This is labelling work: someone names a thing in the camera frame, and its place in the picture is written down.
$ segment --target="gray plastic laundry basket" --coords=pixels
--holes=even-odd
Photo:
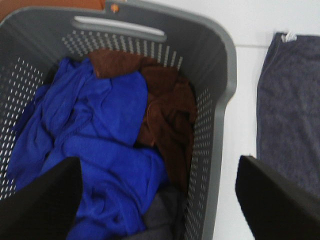
[[[6,179],[12,126],[37,87],[52,79],[63,57],[81,60],[99,48],[155,58],[178,67],[192,82],[198,112],[185,238],[211,240],[225,108],[236,89],[235,47],[214,21],[149,2],[107,1],[104,11],[25,7],[0,24],[0,200],[15,192],[14,182]]]

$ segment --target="white floor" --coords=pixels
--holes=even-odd
[[[235,194],[240,155],[256,155],[256,95],[274,32],[320,36],[319,0],[148,0],[206,16],[231,35],[237,90],[224,121],[220,190],[213,240],[253,240]]]

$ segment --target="brown towel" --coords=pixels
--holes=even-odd
[[[148,99],[137,142],[157,146],[171,182],[188,190],[197,107],[189,81],[175,67],[121,51],[99,49],[89,53],[98,78],[112,78],[140,71],[148,87]]]

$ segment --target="blue towel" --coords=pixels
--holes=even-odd
[[[80,158],[83,195],[68,240],[143,231],[142,215],[168,176],[160,154],[134,148],[148,90],[139,72],[96,78],[88,59],[65,58],[14,129],[7,174],[20,190],[69,156]]]

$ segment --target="towel tag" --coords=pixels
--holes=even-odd
[[[281,36],[281,40],[283,43],[293,42],[297,40],[297,35],[294,32],[290,31],[286,35],[283,34]]]

